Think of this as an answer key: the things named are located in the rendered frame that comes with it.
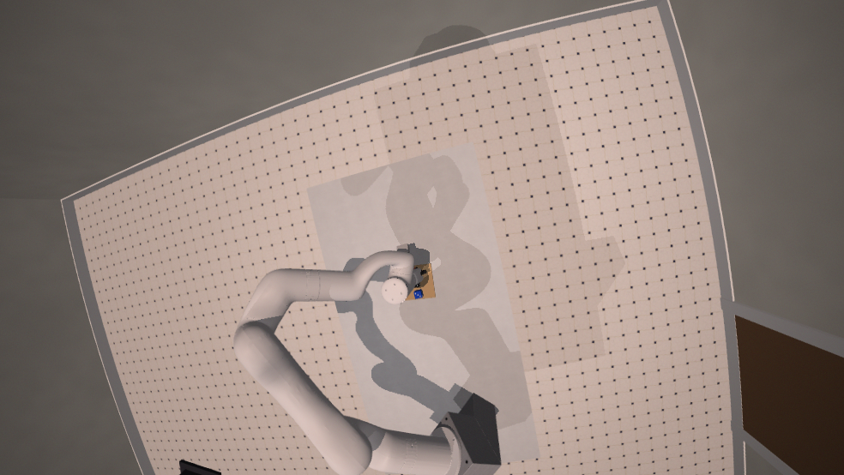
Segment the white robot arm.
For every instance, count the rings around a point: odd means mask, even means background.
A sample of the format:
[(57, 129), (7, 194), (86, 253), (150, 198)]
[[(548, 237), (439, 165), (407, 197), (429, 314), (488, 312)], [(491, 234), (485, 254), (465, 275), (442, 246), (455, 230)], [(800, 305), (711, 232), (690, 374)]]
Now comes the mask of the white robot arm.
[(360, 475), (367, 467), (412, 475), (458, 475), (461, 445), (453, 430), (439, 427), (424, 436), (344, 416), (273, 333), (294, 302), (361, 299), (373, 275), (385, 266), (390, 269), (382, 285), (383, 298), (390, 304), (403, 303), (416, 285), (414, 256), (408, 244), (396, 247), (397, 251), (368, 256), (353, 271), (281, 268), (269, 272), (240, 319), (233, 349), (239, 362), (339, 475)]

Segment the tan flat mat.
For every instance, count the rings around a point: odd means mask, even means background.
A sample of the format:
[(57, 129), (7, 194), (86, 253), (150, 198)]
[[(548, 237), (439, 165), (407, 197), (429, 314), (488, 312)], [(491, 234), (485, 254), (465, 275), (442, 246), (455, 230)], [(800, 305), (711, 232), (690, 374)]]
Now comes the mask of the tan flat mat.
[[(421, 268), (421, 270), (426, 270), (426, 274), (423, 274), (424, 279), (420, 282), (420, 287), (414, 288), (412, 292), (409, 294), (406, 300), (414, 300), (414, 291), (422, 289), (423, 297), (422, 298), (435, 298), (435, 288), (431, 270), (431, 264), (421, 264), (421, 265), (414, 265), (414, 267)], [(419, 298), (419, 299), (422, 299)]]

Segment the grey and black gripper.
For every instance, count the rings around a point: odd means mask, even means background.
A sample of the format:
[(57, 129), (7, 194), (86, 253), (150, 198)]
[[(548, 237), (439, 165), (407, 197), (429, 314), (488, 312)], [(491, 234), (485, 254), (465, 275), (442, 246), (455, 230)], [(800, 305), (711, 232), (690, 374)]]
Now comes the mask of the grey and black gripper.
[(418, 267), (416, 267), (413, 270), (413, 274), (416, 278), (416, 285), (424, 279), (423, 274), (426, 274), (426, 273), (427, 273), (426, 270), (421, 270), (421, 268), (418, 268)]

